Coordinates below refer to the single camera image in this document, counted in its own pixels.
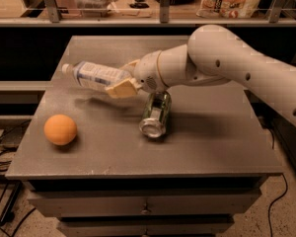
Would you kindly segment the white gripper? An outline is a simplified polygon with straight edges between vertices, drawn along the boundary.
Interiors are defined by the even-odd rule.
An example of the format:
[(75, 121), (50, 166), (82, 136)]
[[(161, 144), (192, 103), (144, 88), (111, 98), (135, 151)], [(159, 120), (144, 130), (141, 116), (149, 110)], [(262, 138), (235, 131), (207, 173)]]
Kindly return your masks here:
[(162, 51), (157, 50), (146, 54), (140, 60), (132, 60), (120, 67), (127, 78), (106, 87), (111, 98), (124, 99), (136, 96), (142, 88), (145, 92), (164, 92), (169, 86), (162, 79), (159, 69), (159, 58)]

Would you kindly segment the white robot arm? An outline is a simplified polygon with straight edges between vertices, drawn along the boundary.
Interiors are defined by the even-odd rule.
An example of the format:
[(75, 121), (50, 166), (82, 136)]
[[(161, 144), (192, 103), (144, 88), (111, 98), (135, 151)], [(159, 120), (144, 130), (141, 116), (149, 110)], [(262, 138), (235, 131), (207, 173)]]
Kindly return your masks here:
[(113, 98), (235, 81), (296, 127), (296, 67), (256, 51), (221, 26), (202, 26), (187, 43), (148, 53), (124, 68), (130, 77), (106, 87)]

